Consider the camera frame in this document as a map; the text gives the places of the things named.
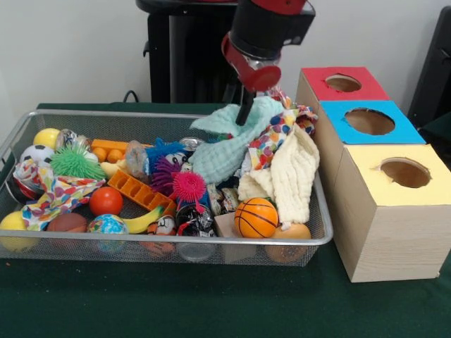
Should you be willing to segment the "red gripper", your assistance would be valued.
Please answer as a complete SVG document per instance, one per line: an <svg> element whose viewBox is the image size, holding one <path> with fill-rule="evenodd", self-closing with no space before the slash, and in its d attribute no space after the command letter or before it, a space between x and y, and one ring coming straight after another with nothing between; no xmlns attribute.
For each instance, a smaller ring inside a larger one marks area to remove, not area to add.
<svg viewBox="0 0 451 338"><path fill-rule="evenodd" d="M246 56L232 43L227 33L221 42L223 56L234 69L238 80L246 89L242 91L242 102L235 123L243 126L254 103L254 92L265 92L275 87L280 78L281 70L276 60L261 60L253 56Z"/></svg>

